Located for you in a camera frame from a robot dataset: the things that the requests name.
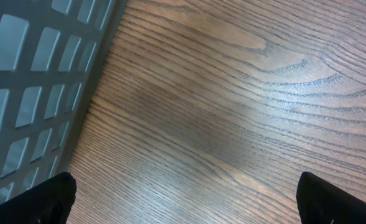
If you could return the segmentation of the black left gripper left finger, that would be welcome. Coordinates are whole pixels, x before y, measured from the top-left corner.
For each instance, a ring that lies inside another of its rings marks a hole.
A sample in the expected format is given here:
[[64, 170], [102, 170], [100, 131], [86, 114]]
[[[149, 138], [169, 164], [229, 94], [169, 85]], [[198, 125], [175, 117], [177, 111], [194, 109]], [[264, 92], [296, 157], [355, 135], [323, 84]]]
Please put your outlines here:
[[0, 224], [65, 224], [75, 202], [76, 180], [62, 172], [0, 204]]

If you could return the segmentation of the grey plastic mesh basket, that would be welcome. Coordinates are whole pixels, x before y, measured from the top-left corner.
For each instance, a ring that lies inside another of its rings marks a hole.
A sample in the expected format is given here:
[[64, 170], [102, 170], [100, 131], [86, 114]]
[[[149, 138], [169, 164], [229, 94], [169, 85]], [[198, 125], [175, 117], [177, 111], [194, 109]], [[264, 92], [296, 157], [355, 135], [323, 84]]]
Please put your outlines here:
[[67, 170], [125, 0], [0, 0], [0, 204]]

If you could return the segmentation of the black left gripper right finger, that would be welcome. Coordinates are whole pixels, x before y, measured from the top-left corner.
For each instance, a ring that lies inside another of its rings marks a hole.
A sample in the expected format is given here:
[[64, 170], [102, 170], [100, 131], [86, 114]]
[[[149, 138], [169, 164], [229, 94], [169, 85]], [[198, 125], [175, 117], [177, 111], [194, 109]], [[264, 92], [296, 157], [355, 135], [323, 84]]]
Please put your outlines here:
[[324, 179], [303, 172], [296, 201], [302, 224], [366, 223], [366, 203]]

